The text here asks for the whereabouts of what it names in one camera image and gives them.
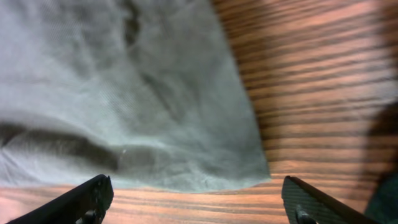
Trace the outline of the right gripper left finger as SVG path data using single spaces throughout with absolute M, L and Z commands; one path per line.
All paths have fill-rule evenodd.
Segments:
M 100 174 L 7 224 L 102 224 L 113 197 L 110 177 Z

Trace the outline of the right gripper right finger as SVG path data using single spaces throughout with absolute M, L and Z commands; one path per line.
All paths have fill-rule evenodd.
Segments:
M 372 224 L 375 222 L 297 177 L 285 177 L 282 200 L 290 224 Z

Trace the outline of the grey shorts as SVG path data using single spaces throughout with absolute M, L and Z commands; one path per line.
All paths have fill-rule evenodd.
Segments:
M 237 190 L 271 178 L 209 1 L 2 0 L 1 185 Z

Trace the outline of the black shorts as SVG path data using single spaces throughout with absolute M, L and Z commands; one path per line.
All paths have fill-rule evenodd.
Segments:
M 397 224 L 397 173 L 381 182 L 364 214 L 378 223 Z

